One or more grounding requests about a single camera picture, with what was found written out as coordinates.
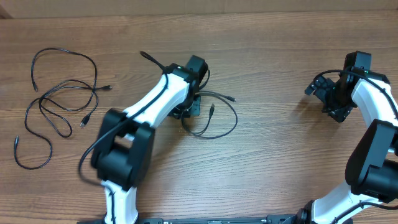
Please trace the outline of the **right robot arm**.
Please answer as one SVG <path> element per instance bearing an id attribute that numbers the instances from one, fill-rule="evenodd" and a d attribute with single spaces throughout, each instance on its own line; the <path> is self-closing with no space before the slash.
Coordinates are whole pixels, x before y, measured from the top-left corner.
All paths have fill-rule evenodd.
<path id="1" fill-rule="evenodd" d="M 397 103 L 389 79 L 371 70 L 370 53 L 355 51 L 345 57 L 339 79 L 316 75 L 305 89 L 315 95 L 326 113 L 341 123 L 358 108 L 367 127 L 348 159 L 345 181 L 326 196 L 309 201 L 289 223 L 352 223 L 352 217 L 369 207 L 397 210 Z"/>

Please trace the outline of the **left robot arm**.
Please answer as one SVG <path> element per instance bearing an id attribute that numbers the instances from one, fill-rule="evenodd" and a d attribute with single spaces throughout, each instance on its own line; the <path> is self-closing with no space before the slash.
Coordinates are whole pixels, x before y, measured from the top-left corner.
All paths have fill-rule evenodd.
<path id="1" fill-rule="evenodd" d="M 204 59 L 191 56 L 186 66 L 159 66 L 161 78 L 135 105 L 110 109 L 104 116 L 90 164 L 106 196 L 99 223 L 137 223 L 137 186 L 152 157 L 155 131 L 170 116 L 182 120 L 200 114 L 200 83 L 208 72 Z"/>

